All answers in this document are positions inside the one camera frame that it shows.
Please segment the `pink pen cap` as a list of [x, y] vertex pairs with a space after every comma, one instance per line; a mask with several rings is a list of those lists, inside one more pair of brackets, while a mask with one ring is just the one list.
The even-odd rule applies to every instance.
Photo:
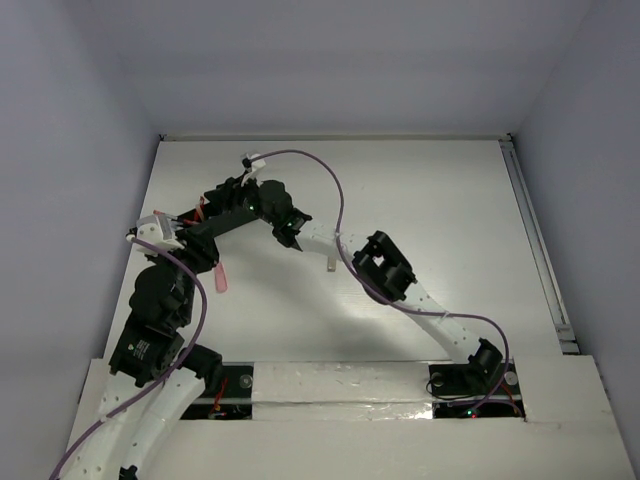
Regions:
[[221, 262], [219, 262], [214, 267], [213, 272], [214, 272], [214, 284], [215, 284], [216, 292], [219, 294], [225, 293], [228, 290], [228, 281], [227, 281], [224, 265]]

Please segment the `grey eraser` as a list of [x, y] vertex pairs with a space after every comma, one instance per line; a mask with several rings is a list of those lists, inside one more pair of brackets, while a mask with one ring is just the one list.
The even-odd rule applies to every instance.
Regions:
[[335, 272], [336, 266], [337, 266], [337, 260], [333, 256], [328, 256], [327, 265], [326, 265], [327, 271], [330, 273]]

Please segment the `black gel pen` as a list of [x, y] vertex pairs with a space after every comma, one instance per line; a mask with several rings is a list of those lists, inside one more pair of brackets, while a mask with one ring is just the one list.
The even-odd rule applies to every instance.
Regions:
[[166, 219], [168, 219], [170, 221], [173, 221], [173, 222], [181, 222], [181, 220], [177, 216], [171, 215], [171, 214], [159, 211], [159, 210], [153, 210], [153, 214], [157, 215], [157, 216], [165, 217]]

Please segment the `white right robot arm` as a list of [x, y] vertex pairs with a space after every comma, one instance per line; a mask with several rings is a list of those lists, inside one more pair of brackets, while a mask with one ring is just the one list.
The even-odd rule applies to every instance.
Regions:
[[463, 364], [460, 379], [468, 390], [482, 392], [496, 381], [502, 352], [433, 300], [387, 233], [377, 230], [364, 236], [324, 225], [294, 207], [284, 184], [275, 180], [229, 178], [205, 192], [204, 199], [202, 212], [207, 216], [245, 211], [270, 225], [284, 247], [342, 261], [370, 298], [407, 315], [451, 360]]

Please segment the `black pen holder box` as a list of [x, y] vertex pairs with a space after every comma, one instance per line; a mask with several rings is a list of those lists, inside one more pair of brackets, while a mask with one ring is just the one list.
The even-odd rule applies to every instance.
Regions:
[[211, 228], [215, 240], [215, 238], [220, 235], [240, 228], [258, 219], [257, 216], [244, 209], [222, 215], [205, 216], [206, 220], [200, 222], [195, 209], [179, 215], [178, 218], [181, 220], [181, 222], [178, 222], [180, 225], [179, 230], [186, 229], [191, 226], [206, 225]]

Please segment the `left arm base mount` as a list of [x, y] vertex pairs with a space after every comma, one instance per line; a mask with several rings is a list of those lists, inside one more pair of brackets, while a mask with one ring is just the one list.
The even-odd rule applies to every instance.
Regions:
[[182, 414], [182, 420], [250, 420], [252, 418], [253, 363], [224, 367], [216, 390], [206, 390]]

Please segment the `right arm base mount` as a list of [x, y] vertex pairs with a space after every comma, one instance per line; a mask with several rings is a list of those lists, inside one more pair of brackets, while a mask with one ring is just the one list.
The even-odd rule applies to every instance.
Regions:
[[501, 365], [491, 380], [462, 364], [432, 364], [425, 389], [433, 399], [435, 419], [526, 417], [516, 367]]

